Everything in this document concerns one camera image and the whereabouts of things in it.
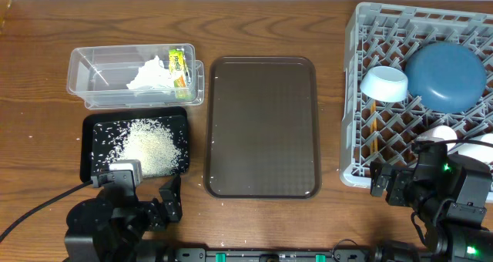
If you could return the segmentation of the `wooden chopstick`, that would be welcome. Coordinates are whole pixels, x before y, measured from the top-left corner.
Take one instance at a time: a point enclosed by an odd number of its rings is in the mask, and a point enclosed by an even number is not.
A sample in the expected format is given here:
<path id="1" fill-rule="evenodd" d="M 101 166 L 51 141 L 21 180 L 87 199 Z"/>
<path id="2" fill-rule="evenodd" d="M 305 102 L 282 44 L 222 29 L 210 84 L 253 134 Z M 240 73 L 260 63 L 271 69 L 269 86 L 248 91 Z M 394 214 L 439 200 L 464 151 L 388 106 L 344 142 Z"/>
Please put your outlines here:
<path id="1" fill-rule="evenodd" d="M 371 124 L 371 132 L 375 133 L 377 132 L 377 120 L 374 119 L 374 121 Z M 374 136 L 374 139 L 371 142 L 371 154 L 376 153 L 378 151 L 378 139 L 377 135 Z"/>
<path id="2" fill-rule="evenodd" d="M 371 106 L 371 113 L 377 112 L 377 102 L 374 101 L 372 106 Z M 371 132 L 376 132 L 377 131 L 377 120 L 374 119 L 373 122 L 371 123 Z M 374 154 L 377 152 L 378 144 L 377 144 L 377 138 L 374 138 L 371 142 L 370 145 L 370 151 L 371 154 Z"/>

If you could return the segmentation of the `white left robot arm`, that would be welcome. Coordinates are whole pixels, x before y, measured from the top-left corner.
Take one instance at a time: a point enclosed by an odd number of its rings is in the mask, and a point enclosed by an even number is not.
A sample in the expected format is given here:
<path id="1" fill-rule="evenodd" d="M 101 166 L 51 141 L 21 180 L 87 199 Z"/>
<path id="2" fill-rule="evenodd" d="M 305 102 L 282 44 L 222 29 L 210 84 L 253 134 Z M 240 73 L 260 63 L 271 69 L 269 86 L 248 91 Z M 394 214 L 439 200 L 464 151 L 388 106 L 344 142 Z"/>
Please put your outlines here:
<path id="1" fill-rule="evenodd" d="M 161 198 L 140 201 L 128 170 L 92 178 L 102 187 L 96 198 L 74 206 L 66 218 L 69 261 L 174 261 L 166 243 L 144 240 L 147 231 L 164 231 L 183 216 L 180 175 L 159 188 Z"/>

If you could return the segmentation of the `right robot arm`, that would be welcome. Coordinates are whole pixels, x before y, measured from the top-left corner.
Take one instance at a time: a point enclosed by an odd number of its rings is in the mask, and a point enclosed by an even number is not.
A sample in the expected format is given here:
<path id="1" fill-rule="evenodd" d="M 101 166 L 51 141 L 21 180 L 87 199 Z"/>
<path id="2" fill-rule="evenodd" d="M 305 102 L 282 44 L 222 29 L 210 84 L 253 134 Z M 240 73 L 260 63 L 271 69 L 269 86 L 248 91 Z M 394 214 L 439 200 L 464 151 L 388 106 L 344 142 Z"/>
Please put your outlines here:
<path id="1" fill-rule="evenodd" d="M 432 158 L 411 170 L 371 164 L 371 195 L 391 206 L 410 207 L 430 260 L 491 261 L 492 232 L 482 226 L 492 176 L 488 166 L 458 154 Z"/>

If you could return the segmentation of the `green yellow snack wrapper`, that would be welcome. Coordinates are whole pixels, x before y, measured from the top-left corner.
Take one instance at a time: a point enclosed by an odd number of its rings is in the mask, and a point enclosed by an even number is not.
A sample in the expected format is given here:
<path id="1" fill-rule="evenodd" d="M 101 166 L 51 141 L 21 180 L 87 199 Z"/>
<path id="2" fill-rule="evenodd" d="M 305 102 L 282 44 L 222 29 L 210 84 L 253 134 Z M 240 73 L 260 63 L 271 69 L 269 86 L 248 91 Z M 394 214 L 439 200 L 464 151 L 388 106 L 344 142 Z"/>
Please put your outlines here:
<path id="1" fill-rule="evenodd" d="M 191 94 L 189 92 L 189 71 L 186 65 L 183 49 L 169 50 L 169 73 L 172 77 L 177 99 L 188 99 Z"/>

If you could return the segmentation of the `white green cup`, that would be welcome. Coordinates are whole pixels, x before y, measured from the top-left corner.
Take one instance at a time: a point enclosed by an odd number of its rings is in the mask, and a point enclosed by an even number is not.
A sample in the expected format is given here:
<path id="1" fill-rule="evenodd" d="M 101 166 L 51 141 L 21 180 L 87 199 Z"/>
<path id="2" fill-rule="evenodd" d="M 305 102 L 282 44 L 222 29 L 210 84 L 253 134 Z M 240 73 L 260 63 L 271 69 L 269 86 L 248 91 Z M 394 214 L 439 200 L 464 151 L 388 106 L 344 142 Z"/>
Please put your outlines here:
<path id="1" fill-rule="evenodd" d="M 492 134 L 484 134 L 471 138 L 471 140 L 481 141 L 483 143 L 492 144 Z M 477 144 L 465 143 L 457 148 L 457 153 L 463 156 L 468 156 L 479 160 L 483 163 L 490 164 L 493 160 L 493 151 L 490 146 L 482 146 Z"/>

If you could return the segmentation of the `blue plate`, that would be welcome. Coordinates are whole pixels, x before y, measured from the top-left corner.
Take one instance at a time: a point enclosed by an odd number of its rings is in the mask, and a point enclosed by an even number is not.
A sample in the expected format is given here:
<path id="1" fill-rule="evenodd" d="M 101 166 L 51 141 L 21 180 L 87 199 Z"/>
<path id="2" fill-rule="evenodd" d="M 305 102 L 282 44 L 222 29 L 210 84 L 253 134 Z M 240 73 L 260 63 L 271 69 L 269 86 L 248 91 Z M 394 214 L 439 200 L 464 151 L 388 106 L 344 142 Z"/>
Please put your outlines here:
<path id="1" fill-rule="evenodd" d="M 407 60 L 404 73 L 409 93 L 440 113 L 469 110 L 486 87 L 481 60 L 470 49 L 451 42 L 426 45 Z"/>

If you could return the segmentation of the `white tissue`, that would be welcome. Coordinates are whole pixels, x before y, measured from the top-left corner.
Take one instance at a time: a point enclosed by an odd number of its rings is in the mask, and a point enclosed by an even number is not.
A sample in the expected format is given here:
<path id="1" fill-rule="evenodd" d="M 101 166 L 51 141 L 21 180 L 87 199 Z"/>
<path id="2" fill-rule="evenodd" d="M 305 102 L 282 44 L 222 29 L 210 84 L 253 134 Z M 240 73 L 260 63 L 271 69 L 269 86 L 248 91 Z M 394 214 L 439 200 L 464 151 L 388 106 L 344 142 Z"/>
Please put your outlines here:
<path id="1" fill-rule="evenodd" d="M 163 61 L 157 55 L 145 62 L 138 69 L 134 80 L 126 86 L 128 89 L 169 89 L 175 87 L 169 70 L 165 68 Z"/>

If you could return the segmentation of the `light blue small bowl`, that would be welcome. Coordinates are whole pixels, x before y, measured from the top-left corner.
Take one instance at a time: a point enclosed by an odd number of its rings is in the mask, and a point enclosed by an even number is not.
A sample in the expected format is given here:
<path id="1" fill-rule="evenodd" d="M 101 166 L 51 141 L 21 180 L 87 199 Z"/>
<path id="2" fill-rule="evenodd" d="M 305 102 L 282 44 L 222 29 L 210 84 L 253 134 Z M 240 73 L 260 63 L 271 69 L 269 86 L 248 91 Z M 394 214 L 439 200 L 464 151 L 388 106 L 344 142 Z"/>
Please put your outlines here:
<path id="1" fill-rule="evenodd" d="M 375 66 L 361 81 L 361 92 L 381 102 L 401 102 L 407 97 L 407 76 L 390 66 Z"/>

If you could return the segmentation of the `pink cup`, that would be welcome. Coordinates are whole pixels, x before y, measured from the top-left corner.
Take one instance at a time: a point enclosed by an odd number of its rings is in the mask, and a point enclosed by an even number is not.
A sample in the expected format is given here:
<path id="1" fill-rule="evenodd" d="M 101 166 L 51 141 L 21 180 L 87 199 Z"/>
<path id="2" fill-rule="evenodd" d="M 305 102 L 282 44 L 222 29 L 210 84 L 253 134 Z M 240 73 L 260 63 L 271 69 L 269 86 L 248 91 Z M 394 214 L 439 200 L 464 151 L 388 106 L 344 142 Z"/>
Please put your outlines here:
<path id="1" fill-rule="evenodd" d="M 436 126 L 432 129 L 429 129 L 416 137 L 416 141 L 418 142 L 442 142 L 446 140 L 456 140 L 457 134 L 456 132 L 449 126 Z"/>

